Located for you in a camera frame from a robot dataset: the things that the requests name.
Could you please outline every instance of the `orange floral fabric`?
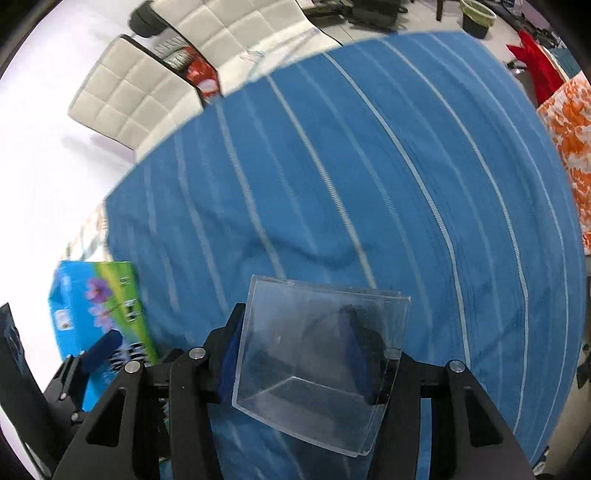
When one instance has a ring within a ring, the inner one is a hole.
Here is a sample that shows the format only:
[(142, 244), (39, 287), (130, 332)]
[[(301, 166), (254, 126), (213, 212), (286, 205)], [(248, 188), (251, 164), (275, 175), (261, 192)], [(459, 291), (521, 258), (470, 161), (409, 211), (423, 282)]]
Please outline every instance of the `orange floral fabric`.
[(566, 82), (539, 108), (566, 169), (591, 255), (591, 86), (583, 72)]

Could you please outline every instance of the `plastic lid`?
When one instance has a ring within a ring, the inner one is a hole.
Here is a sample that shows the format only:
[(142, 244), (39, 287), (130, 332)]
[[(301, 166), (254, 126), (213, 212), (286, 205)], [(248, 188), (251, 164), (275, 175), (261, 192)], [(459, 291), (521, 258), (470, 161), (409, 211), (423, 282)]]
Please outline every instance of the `plastic lid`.
[(399, 292), (252, 277), (232, 405), (300, 440), (367, 455), (409, 306)]

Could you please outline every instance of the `white tufted chair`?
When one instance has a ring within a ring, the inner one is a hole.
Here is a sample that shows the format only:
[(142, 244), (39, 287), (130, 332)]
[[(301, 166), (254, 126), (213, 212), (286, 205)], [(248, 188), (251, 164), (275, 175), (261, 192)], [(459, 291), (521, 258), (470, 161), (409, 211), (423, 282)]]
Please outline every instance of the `white tufted chair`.
[(96, 62), (68, 115), (135, 150), (140, 161), (202, 111), (199, 94), (189, 82), (122, 35)]
[(224, 95), (340, 45), (310, 23), (296, 0), (154, 0), (151, 6), (217, 70)]

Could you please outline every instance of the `blue striped tablecloth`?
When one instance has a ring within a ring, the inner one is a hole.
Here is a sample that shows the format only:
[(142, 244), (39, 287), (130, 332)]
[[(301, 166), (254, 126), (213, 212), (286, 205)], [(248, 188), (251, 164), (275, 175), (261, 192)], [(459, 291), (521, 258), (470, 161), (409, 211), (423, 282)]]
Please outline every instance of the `blue striped tablecloth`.
[[(395, 35), (278, 70), (164, 141), (106, 208), (162, 350), (201, 345), (253, 274), (399, 290), (405, 351), (465, 360), (528, 459), (545, 446), (582, 337), (579, 226), (532, 104), (468, 35)], [(365, 477), (368, 458), (229, 406), (211, 415), (227, 480)]]

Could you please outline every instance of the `flower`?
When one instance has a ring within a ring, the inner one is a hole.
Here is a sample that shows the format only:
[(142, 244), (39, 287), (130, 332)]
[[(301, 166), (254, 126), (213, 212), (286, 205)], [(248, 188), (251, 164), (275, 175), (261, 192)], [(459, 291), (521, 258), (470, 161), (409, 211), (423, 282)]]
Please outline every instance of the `flower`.
[(109, 284), (104, 278), (91, 278), (86, 286), (88, 290), (85, 292), (85, 297), (92, 303), (104, 303), (113, 295), (113, 291), (109, 288)]
[(95, 327), (103, 330), (103, 333), (113, 329), (113, 319), (110, 317), (111, 311), (104, 308), (102, 305), (90, 307), (89, 313), (95, 318)]

